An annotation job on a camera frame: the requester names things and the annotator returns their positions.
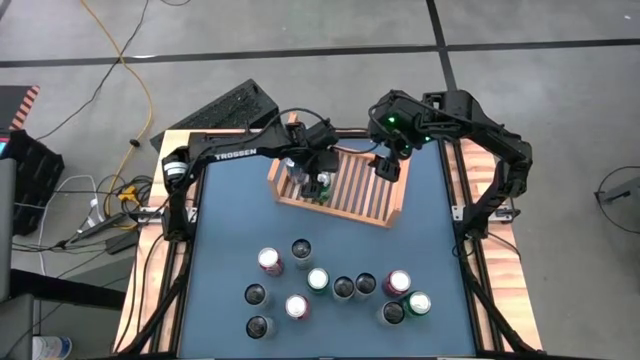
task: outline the black can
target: black can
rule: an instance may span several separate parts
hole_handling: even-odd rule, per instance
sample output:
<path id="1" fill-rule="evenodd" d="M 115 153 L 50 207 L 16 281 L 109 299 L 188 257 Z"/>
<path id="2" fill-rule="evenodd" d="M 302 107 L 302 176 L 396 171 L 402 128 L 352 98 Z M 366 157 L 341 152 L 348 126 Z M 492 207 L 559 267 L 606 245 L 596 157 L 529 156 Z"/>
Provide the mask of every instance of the black can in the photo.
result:
<path id="1" fill-rule="evenodd" d="M 266 308 L 269 305 L 269 292 L 260 284 L 251 284 L 244 291 L 244 299 L 249 305 Z"/>
<path id="2" fill-rule="evenodd" d="M 273 319 L 258 315 L 247 321 L 246 330 L 250 338 L 258 340 L 273 336 L 276 332 L 276 327 Z"/>
<path id="3" fill-rule="evenodd" d="M 400 303 L 389 301 L 378 310 L 378 320 L 384 325 L 398 325 L 404 320 L 404 309 Z"/>
<path id="4" fill-rule="evenodd" d="M 340 276 L 333 283 L 333 297 L 338 301 L 347 301 L 355 293 L 353 281 L 346 276 Z"/>
<path id="5" fill-rule="evenodd" d="M 296 260 L 298 269 L 311 268 L 311 243 L 306 239 L 298 239 L 291 245 L 291 254 Z"/>
<path id="6" fill-rule="evenodd" d="M 373 294 L 376 289 L 376 278 L 369 273 L 362 273 L 356 278 L 355 298 L 364 300 Z"/>

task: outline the concrete floor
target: concrete floor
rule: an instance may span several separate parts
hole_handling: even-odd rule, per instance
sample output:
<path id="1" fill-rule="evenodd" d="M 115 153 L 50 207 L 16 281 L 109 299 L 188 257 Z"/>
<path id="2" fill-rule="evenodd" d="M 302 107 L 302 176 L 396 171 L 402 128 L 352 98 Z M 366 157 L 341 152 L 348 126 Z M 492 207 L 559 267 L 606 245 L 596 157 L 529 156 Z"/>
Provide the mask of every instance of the concrete floor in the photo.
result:
<path id="1" fill-rule="evenodd" d="M 123 44 L 144 1 L 89 4 Z M 447 44 L 640 37 L 638 1 L 437 0 L 436 5 Z M 0 61 L 113 56 L 76 0 L 55 5 L 13 0 L 0 20 L 0 34 Z M 152 0 L 127 54 L 397 44 L 435 44 L 424 1 L 193 0 L 174 8 Z M 640 160 L 640 46 L 449 56 L 458 87 L 469 90 L 489 116 L 533 145 L 529 191 L 516 201 L 523 215 L 514 229 L 545 349 L 560 355 L 635 358 L 640 352 L 640 238 L 609 224 L 592 192 L 606 173 Z M 107 68 L 0 68 L 0 84 L 41 86 L 26 125 L 35 137 L 88 99 Z M 247 78 L 255 79 L 281 108 L 306 106 L 340 126 L 363 125 L 368 106 L 390 88 L 414 96 L 445 89 L 437 53 L 136 64 L 135 69 L 153 96 L 152 134 Z M 114 172 L 145 116 L 142 90 L 118 67 L 98 100 L 45 143 L 63 154 L 65 177 L 91 174 L 98 180 Z M 151 147 L 141 148 L 125 177 L 151 174 L 155 160 Z M 632 175 L 637 174 L 621 174 L 611 184 Z M 89 184 L 69 187 L 89 189 Z M 68 237 L 86 214 L 89 200 L 89 195 L 57 198 L 44 243 Z M 640 228 L 637 207 L 623 202 L 610 211 L 625 225 Z M 110 271 L 91 280 L 104 283 L 117 278 L 113 274 L 118 271 L 126 273 L 130 256 L 103 256 L 79 272 L 103 274 L 108 265 Z M 47 270 L 55 276 L 86 259 L 46 255 Z M 14 254 L 14 267 L 39 271 L 40 265 L 37 256 Z M 86 317 L 77 309 L 68 311 L 62 318 Z M 68 333 L 68 328 L 56 328 L 58 323 L 52 320 L 49 331 Z M 117 320 L 110 324 L 95 334 L 78 334 L 81 348 L 89 348 L 91 355 L 106 352 Z"/>

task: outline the can top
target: can top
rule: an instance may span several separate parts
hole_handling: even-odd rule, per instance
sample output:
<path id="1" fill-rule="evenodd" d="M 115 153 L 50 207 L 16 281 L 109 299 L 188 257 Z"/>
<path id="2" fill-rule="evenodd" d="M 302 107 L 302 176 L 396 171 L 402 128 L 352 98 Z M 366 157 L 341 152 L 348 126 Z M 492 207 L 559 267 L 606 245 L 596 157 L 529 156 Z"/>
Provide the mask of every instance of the can top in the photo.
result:
<path id="1" fill-rule="evenodd" d="M 389 278 L 391 286 L 398 291 L 407 291 L 411 287 L 411 278 L 404 270 L 396 270 Z"/>
<path id="2" fill-rule="evenodd" d="M 390 324 L 399 324 L 404 320 L 404 310 L 395 301 L 390 301 L 382 307 L 382 315 Z"/>
<path id="3" fill-rule="evenodd" d="M 416 314 L 426 314 L 431 310 L 431 300 L 422 291 L 416 291 L 409 297 L 409 306 Z"/>
<path id="4" fill-rule="evenodd" d="M 291 245 L 291 253 L 298 259 L 311 255 L 311 243 L 306 239 L 298 239 Z"/>
<path id="5" fill-rule="evenodd" d="M 333 291 L 335 291 L 336 295 L 340 297 L 351 296 L 354 289 L 355 286 L 353 285 L 353 281 L 346 276 L 340 276 L 333 283 Z"/>
<path id="6" fill-rule="evenodd" d="M 309 271 L 307 281 L 312 288 L 322 289 L 329 283 L 329 274 L 324 269 L 315 268 Z"/>
<path id="7" fill-rule="evenodd" d="M 278 262 L 278 252 L 274 248 L 264 248 L 258 254 L 258 263 L 264 267 L 270 267 Z"/>
<path id="8" fill-rule="evenodd" d="M 326 172 L 318 174 L 318 177 L 316 179 L 324 186 L 328 186 L 331 183 L 331 175 Z"/>
<path id="9" fill-rule="evenodd" d="M 301 295 L 291 295 L 285 304 L 287 314 L 292 317 L 301 317 L 307 312 L 307 300 Z"/>
<path id="10" fill-rule="evenodd" d="M 247 321 L 247 335 L 252 339 L 260 339 L 267 333 L 267 319 L 254 316 Z"/>
<path id="11" fill-rule="evenodd" d="M 251 305 L 258 305 L 264 301 L 267 291 L 260 284 L 251 284 L 244 291 L 244 299 Z"/>
<path id="12" fill-rule="evenodd" d="M 356 278 L 356 289 L 363 294 L 371 294 L 376 288 L 376 278 L 369 273 L 362 273 Z"/>

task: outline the blue table surface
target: blue table surface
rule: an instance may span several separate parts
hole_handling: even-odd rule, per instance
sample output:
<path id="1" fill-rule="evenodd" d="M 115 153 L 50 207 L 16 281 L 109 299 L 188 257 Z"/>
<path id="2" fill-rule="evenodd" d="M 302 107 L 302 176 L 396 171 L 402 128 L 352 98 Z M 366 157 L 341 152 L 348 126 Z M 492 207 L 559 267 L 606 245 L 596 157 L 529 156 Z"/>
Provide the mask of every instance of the blue table surface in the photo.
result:
<path id="1" fill-rule="evenodd" d="M 341 145 L 366 148 L 364 140 Z M 391 229 L 277 203 L 267 184 L 271 160 L 261 157 L 217 163 L 207 169 L 179 349 L 181 358 L 409 357 L 472 355 L 473 340 L 454 243 L 438 147 L 414 153 L 402 214 Z M 366 302 L 336 303 L 330 294 L 306 290 L 306 272 L 295 269 L 291 243 L 308 239 L 314 263 L 332 279 L 361 272 L 380 283 L 394 269 L 412 278 L 412 290 L 426 292 L 431 312 L 396 327 L 377 322 L 388 299 L 380 288 Z M 283 255 L 285 272 L 267 276 L 258 267 L 260 249 Z M 261 283 L 275 303 L 258 310 L 244 290 Z M 311 302 L 311 317 L 288 319 L 285 299 L 300 293 Z M 276 335 L 246 335 L 254 315 L 274 319 Z"/>

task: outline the wooden crate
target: wooden crate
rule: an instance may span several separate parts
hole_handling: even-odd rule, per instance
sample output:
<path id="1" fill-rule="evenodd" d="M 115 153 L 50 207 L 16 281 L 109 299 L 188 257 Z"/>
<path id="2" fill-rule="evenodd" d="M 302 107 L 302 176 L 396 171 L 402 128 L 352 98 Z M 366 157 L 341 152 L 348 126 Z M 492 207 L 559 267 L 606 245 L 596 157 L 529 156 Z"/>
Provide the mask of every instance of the wooden crate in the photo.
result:
<path id="1" fill-rule="evenodd" d="M 290 118 L 296 121 L 295 115 Z M 409 160 L 400 163 L 400 179 L 391 183 L 374 174 L 373 154 L 340 152 L 340 168 L 331 178 L 331 197 L 325 204 L 300 196 L 300 185 L 287 174 L 284 162 L 274 160 L 267 181 L 276 201 L 346 219 L 390 228 L 402 212 Z"/>

